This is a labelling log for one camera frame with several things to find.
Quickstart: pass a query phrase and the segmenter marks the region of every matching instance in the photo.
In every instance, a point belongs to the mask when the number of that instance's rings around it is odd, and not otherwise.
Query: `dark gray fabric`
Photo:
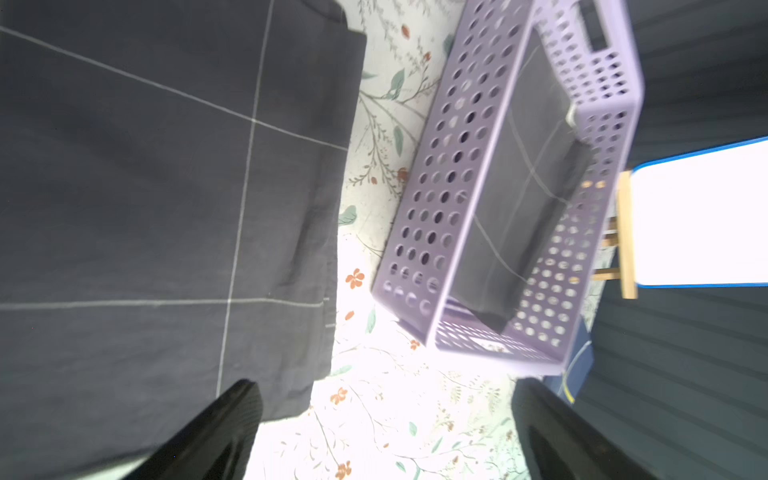
[[[768,2],[627,7],[646,81],[628,167],[768,135]],[[743,250],[734,244],[734,262]],[[767,288],[641,289],[623,300],[608,282],[574,410],[659,478],[765,478],[766,319]]]
[[[451,289],[499,333],[591,160],[565,121],[569,106],[533,33]]]
[[[221,391],[309,405],[365,51],[322,3],[276,0],[261,58],[268,0],[4,2],[0,477],[146,452],[214,399],[252,129]]]

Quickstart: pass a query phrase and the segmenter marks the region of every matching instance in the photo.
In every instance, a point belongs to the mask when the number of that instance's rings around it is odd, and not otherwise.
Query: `blue frame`
[[[753,138],[752,140],[745,140],[736,142],[735,144],[721,145],[719,147],[707,148],[706,150],[699,150],[690,152],[689,154],[675,155],[674,157],[662,158],[660,160],[650,161],[646,164],[642,164],[634,170],[634,172],[641,168],[650,167],[651,165],[665,164],[667,162],[682,160],[684,158],[698,157],[699,155],[711,154],[716,151],[730,150],[731,148],[743,147],[744,145],[758,144],[760,142],[768,141],[768,137]],[[700,285],[643,285],[638,283],[640,288],[723,288],[723,287],[737,287],[737,286],[768,286],[768,283],[703,283]]]

